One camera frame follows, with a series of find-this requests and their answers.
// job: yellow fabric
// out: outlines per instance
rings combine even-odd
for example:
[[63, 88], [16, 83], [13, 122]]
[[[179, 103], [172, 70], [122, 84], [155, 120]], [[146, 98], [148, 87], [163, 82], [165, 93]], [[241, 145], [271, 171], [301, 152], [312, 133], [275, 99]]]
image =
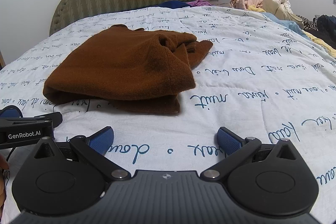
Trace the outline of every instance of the yellow fabric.
[[322, 39], [317, 38], [315, 36], [313, 36], [311, 33], [303, 31], [314, 43], [324, 47], [327, 52], [332, 56], [332, 57], [336, 57], [336, 50], [334, 48], [332, 48], [331, 46], [329, 46], [327, 43], [325, 43]]
[[258, 12], [258, 13], [265, 13], [266, 12], [263, 8], [257, 8], [255, 5], [250, 5], [248, 10]]

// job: blue gripper pad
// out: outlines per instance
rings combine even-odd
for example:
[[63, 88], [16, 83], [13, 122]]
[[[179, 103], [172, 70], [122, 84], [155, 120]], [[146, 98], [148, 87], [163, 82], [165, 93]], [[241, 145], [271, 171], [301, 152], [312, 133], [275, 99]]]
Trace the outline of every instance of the blue gripper pad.
[[231, 155], [245, 144], [245, 140], [227, 128], [221, 127], [217, 131], [217, 143], [227, 155]]
[[20, 113], [16, 109], [8, 109], [0, 114], [1, 118], [19, 118]]
[[86, 138], [88, 146], [101, 155], [105, 155], [107, 150], [113, 144], [114, 132], [111, 127], [105, 127], [90, 137]]

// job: black cable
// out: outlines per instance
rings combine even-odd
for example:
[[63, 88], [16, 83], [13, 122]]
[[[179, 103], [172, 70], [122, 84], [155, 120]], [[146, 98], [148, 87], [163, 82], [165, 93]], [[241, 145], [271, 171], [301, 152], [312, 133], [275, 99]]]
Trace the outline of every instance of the black cable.
[[13, 151], [15, 150], [16, 147], [13, 147], [12, 150], [9, 152], [7, 158], [6, 158], [6, 162], [8, 162], [9, 157], [11, 156], [11, 154], [13, 153]]

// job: purple clothing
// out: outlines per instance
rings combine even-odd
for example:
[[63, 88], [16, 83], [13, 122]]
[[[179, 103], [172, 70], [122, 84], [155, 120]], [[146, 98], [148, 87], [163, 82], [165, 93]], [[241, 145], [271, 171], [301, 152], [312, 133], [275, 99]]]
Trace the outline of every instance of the purple clothing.
[[195, 0], [195, 1], [187, 2], [187, 4], [191, 5], [191, 7], [212, 6], [207, 0]]

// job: pile of clothes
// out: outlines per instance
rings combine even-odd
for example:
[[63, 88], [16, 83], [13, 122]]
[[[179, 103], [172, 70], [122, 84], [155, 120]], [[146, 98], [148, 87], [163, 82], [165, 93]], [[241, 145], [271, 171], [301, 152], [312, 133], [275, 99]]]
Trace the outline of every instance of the pile of clothes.
[[304, 38], [323, 46], [336, 57], [336, 17], [319, 16], [313, 21], [295, 15], [289, 0], [231, 0], [230, 7], [263, 13]]
[[169, 0], [152, 7], [163, 7], [170, 9], [184, 8], [184, 7], [198, 7], [198, 6], [212, 6], [208, 0], [195, 0], [191, 2], [182, 2], [179, 0]]
[[303, 30], [315, 43], [326, 48], [336, 58], [336, 17], [322, 15], [313, 21], [299, 16], [303, 20]]
[[114, 25], [71, 52], [45, 81], [43, 95], [55, 104], [101, 98], [126, 111], [176, 114], [178, 94], [195, 88], [191, 69], [211, 47], [189, 33]]
[[293, 13], [289, 0], [230, 0], [230, 7], [271, 13], [280, 20], [294, 21], [303, 28], [303, 20]]

